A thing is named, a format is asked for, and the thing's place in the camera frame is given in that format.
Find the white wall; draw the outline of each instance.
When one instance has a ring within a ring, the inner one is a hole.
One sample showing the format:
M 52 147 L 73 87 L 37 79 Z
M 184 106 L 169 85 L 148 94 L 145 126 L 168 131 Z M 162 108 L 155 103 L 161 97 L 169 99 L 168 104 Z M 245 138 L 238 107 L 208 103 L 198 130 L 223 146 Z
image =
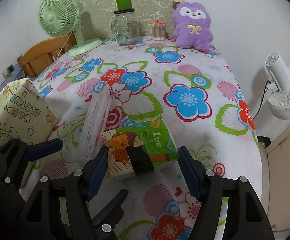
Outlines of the white wall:
M 40 28 L 37 10 L 42 0 L 0 2 L 0 76 L 31 46 L 48 38 Z M 287 0 L 198 1 L 212 19 L 214 43 L 228 61 L 245 97 L 253 107 L 269 75 L 264 61 L 279 52 L 290 65 L 290 5 Z M 275 118 L 264 106 L 255 119 L 259 135 L 275 139 L 289 124 Z

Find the fan base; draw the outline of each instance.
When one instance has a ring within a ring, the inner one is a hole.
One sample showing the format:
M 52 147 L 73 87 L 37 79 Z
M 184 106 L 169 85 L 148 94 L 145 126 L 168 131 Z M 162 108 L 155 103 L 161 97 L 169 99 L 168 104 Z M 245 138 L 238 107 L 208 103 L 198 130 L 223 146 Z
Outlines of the fan base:
M 85 45 L 83 45 L 83 46 L 79 46 L 78 47 L 76 45 L 76 46 L 72 47 L 69 50 L 68 55 L 70 57 L 73 57 L 73 56 L 77 56 L 77 55 L 83 54 L 83 53 L 85 53 L 85 52 L 87 52 L 89 50 L 97 48 L 102 43 L 103 43 L 103 41 L 100 40 L 100 39 L 91 39 L 91 40 L 85 41 Z

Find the red flower print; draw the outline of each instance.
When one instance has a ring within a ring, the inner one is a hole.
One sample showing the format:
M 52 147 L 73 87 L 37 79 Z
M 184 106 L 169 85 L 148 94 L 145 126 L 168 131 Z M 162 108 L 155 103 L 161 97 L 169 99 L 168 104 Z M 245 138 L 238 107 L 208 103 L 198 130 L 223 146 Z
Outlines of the red flower print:
M 52 75 L 57 72 L 58 70 L 60 70 L 61 68 L 55 68 L 52 72 L 50 72 L 49 74 L 46 75 L 46 78 L 51 78 Z
M 158 220 L 158 226 L 152 229 L 150 237 L 153 240 L 176 240 L 185 232 L 184 219 L 174 219 L 172 215 L 163 214 Z
M 176 41 L 176 37 L 168 37 L 167 40 L 169 40 L 171 42 L 175 42 Z
M 124 68 L 109 69 L 105 72 L 104 76 L 101 76 L 101 81 L 107 81 L 109 86 L 117 83 L 121 80 L 121 75 L 126 72 Z
M 70 67 L 70 65 L 72 65 L 72 63 L 73 63 L 74 61 L 75 61 L 74 59 L 66 60 L 66 61 L 64 62 L 64 65 L 62 65 L 62 67 Z
M 253 118 L 251 117 L 247 103 L 242 99 L 238 99 L 237 105 L 240 107 L 240 109 L 237 112 L 239 121 L 242 122 L 245 126 L 251 128 L 255 132 Z
M 74 60 L 76 61 L 76 60 L 80 60 L 80 59 L 82 59 L 82 58 L 85 57 L 89 52 L 90 52 L 90 50 L 87 51 L 87 52 L 85 52 L 85 53 L 83 53 L 83 54 L 81 54 L 81 55 L 79 55 L 79 56 L 76 57 Z

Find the electrical outlet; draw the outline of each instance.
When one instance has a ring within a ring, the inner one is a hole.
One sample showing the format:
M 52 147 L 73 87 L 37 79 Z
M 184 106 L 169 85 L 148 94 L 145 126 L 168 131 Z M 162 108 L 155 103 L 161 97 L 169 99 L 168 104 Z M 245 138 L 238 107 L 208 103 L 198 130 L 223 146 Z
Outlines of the electrical outlet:
M 9 73 L 12 73 L 13 71 L 14 71 L 14 66 L 13 66 L 13 64 L 11 64 L 8 68 L 7 68 L 7 70 L 8 70 L 8 72 Z
M 9 74 L 10 74 L 10 72 L 8 71 L 8 69 L 4 70 L 4 72 L 2 73 L 4 79 L 6 79 Z

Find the green jar lid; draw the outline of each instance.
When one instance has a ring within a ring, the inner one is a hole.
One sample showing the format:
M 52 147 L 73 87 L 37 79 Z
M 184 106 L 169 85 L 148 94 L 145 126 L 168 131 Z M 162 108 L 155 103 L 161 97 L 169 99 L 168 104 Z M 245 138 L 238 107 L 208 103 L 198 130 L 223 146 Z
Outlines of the green jar lid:
M 119 11 L 132 8 L 132 0 L 116 0 L 116 4 Z

